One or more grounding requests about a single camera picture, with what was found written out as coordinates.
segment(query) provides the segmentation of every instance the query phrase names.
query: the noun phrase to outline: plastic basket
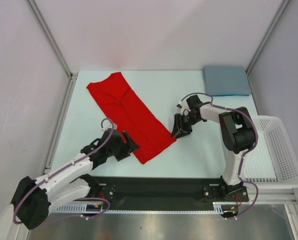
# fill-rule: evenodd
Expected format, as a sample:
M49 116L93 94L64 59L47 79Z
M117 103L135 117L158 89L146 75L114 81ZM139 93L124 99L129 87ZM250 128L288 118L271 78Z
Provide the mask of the plastic basket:
M245 159L243 176L260 189L298 188L298 160L283 122L272 116L256 116L258 146Z

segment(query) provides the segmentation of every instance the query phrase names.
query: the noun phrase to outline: light blue table surface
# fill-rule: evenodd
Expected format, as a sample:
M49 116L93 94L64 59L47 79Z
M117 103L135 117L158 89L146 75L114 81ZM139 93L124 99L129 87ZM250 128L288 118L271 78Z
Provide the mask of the light blue table surface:
M102 136L100 122L105 118L87 85L107 78L114 71L81 71L78 75L67 111L57 150L52 163L55 170L75 157L80 150ZM204 92L200 71L122 71L127 82L156 118L172 130L178 101L186 94ZM200 96L204 102L209 99ZM215 97L217 105L247 107L256 116L252 96ZM220 128L207 121L193 126L193 133L178 139L161 154L142 165L132 155L120 162L110 157L91 172L95 176L218 178L224 171Z

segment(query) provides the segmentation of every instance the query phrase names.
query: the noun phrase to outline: white wall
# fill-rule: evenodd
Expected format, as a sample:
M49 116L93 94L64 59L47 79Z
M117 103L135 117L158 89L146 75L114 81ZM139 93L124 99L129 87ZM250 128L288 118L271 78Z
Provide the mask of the white wall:
M298 0L286 10L251 72L260 113L280 117L298 157ZM298 189L295 189L298 200Z
M0 213L42 172L68 79L24 0L0 0Z
M247 67L282 0L36 0L70 69Z

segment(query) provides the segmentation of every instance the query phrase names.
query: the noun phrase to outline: folded blue towel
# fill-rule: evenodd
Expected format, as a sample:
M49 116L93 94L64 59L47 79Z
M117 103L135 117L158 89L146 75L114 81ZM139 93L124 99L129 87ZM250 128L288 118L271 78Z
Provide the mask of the folded blue towel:
M203 80L206 93L212 96L251 94L248 77L242 66L206 66Z

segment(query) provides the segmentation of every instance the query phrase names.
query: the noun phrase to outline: red cloth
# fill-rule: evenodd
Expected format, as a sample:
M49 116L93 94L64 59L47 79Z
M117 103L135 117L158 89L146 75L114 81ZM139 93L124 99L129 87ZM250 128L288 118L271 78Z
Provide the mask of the red cloth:
M138 98L120 72L111 74L101 82L90 83L87 88L104 114L118 125L118 131L127 131L141 147L134 154L142 164L176 141Z

